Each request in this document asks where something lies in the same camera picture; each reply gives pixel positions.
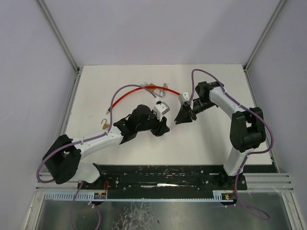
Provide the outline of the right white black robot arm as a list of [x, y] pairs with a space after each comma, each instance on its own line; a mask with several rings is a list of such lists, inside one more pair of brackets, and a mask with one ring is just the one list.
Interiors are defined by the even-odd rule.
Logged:
[[180, 110], [174, 125], [193, 122], [197, 114], [214, 106], [228, 115], [231, 119], [229, 136], [232, 149], [223, 170], [217, 176], [218, 181], [225, 184], [243, 172], [245, 158], [266, 140], [263, 112], [259, 107], [248, 110], [242, 108], [218, 82], [200, 82], [195, 91], [199, 97], [192, 101], [187, 92], [179, 95]]

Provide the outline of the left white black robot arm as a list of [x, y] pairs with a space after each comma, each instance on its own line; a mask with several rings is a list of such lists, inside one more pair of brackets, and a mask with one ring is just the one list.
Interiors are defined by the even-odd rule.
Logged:
[[66, 183], [70, 179], [93, 183], [101, 173], [97, 166], [84, 163], [82, 159], [102, 149], [131, 141], [138, 132], [151, 131], [156, 137], [162, 136], [170, 130], [165, 117], [169, 110], [169, 106], [163, 102], [156, 104], [153, 109], [140, 104], [108, 130], [81, 138], [61, 135], [44, 155], [42, 162], [56, 184]]

